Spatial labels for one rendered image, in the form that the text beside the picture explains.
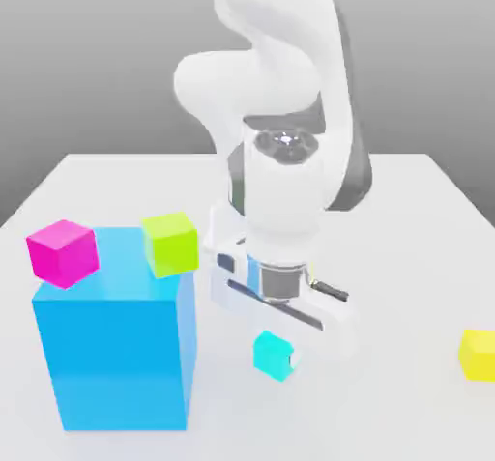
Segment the small cyan cube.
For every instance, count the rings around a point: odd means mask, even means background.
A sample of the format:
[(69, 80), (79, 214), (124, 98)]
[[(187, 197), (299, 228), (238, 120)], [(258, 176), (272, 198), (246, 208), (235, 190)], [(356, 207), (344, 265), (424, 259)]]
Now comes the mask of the small cyan cube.
[(253, 365), (278, 382), (284, 382), (293, 372), (293, 345), (270, 331), (262, 331), (253, 342)]

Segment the small magenta cube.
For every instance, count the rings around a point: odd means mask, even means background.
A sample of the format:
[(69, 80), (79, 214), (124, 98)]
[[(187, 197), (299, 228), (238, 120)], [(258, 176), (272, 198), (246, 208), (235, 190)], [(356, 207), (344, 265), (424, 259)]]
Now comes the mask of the small magenta cube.
[(68, 289), (100, 268), (93, 229), (59, 220), (26, 238), (34, 274)]

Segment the small yellow cube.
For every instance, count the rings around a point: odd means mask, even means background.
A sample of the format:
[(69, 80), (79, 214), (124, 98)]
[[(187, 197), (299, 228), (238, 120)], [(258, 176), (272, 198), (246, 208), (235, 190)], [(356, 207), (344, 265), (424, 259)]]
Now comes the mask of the small yellow cube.
[(468, 380), (495, 383), (495, 331), (465, 330), (458, 358)]

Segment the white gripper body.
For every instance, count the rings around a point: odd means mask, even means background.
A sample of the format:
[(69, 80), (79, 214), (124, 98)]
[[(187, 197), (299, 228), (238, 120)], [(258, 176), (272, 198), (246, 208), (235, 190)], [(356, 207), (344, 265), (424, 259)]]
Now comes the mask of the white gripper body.
[(226, 273), (212, 273), (211, 299), (251, 330), (270, 331), (301, 353), (352, 355), (358, 348), (358, 318), (351, 303), (309, 289), (289, 303), (268, 303)]

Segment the small lime green cube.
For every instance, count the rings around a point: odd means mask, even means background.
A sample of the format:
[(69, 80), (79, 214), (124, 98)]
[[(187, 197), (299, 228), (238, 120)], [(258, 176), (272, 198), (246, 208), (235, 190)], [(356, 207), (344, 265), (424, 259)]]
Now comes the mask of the small lime green cube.
[(145, 256), (155, 278), (199, 267), (197, 230), (184, 212), (142, 220)]

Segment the large blue box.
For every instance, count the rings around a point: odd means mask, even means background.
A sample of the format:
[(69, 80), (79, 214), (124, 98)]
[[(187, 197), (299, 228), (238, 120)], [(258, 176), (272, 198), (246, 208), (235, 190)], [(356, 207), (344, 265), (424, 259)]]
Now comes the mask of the large blue box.
[(137, 227), (96, 231), (101, 267), (32, 299), (65, 429), (185, 430), (197, 355), (191, 272), (157, 279)]

